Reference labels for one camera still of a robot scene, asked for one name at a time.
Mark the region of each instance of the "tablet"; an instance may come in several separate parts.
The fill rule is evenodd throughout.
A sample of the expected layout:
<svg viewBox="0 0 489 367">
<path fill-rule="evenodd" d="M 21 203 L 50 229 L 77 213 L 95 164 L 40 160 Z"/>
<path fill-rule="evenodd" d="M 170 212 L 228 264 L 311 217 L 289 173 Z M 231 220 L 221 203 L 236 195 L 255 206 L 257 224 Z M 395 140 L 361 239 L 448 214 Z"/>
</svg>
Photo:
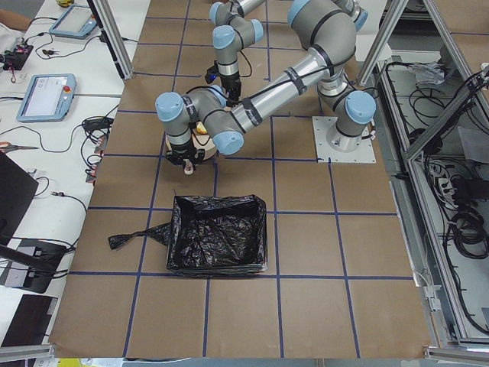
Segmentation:
<svg viewBox="0 0 489 367">
<path fill-rule="evenodd" d="M 97 25 L 90 7 L 71 5 L 51 26 L 49 33 L 55 36 L 85 38 Z"/>
<path fill-rule="evenodd" d="M 60 121 L 70 109 L 76 88 L 73 74 L 34 75 L 21 108 L 20 122 Z"/>
</svg>

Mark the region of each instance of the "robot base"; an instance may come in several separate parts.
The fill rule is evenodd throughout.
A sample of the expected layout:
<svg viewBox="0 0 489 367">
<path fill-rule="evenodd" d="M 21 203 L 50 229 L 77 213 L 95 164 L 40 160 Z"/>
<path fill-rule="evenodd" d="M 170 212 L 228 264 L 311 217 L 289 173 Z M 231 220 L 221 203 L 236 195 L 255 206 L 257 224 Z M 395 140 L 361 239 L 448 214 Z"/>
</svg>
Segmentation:
<svg viewBox="0 0 489 367">
<path fill-rule="evenodd" d="M 313 117 L 314 140 L 319 163 L 375 163 L 375 153 L 370 139 L 360 140 L 359 146 L 351 152 L 341 152 L 334 149 L 326 140 L 328 130 L 336 122 L 336 117 Z M 368 136 L 365 128 L 363 136 Z"/>
</svg>

